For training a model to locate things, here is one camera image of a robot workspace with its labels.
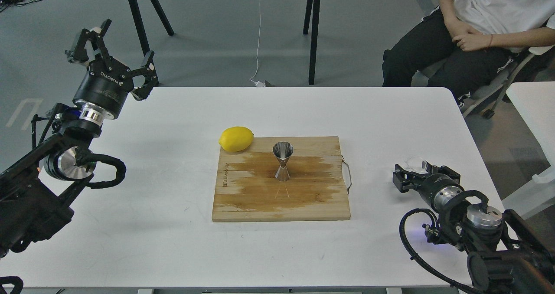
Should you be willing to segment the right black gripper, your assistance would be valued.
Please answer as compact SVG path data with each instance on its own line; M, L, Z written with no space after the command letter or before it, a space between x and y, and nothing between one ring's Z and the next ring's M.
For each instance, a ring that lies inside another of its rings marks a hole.
M400 164L395 164L392 181L400 193L415 190L429 207L440 212L451 199L463 193L460 174L445 165L431 165L428 172L407 171Z

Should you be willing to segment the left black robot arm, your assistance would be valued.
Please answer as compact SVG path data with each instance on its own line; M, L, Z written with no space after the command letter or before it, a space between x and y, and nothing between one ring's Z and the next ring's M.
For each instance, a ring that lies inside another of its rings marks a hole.
M145 100L159 79L153 51L138 69L109 55L104 37L110 25L107 19L77 35L65 54L70 63L84 65L86 75L73 106L57 103L44 117L32 116L32 150L1 174L1 257L52 238L70 223L71 204L86 187L107 189L125 178L123 161L89 146L105 120L119 117L127 95Z

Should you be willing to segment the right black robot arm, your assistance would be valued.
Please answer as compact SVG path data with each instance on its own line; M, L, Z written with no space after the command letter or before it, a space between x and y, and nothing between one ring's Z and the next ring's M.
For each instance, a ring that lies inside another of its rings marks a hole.
M554 292L554 251L514 210L492 207L488 197L460 185L460 174L447 166L422 162L420 172L396 164L392 176L401 193L414 190L428 204L406 213L399 226L401 242L411 260L424 270L468 294L552 294ZM471 286L432 268L412 248L405 233L411 215L424 213L423 224L429 243L449 244L467 254Z

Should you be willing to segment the person's hands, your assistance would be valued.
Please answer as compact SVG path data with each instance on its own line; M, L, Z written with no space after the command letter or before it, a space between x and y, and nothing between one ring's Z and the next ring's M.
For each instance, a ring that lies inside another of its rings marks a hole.
M456 17L446 17L444 23L452 42L462 51L470 52L487 49L493 43L493 35L485 35Z

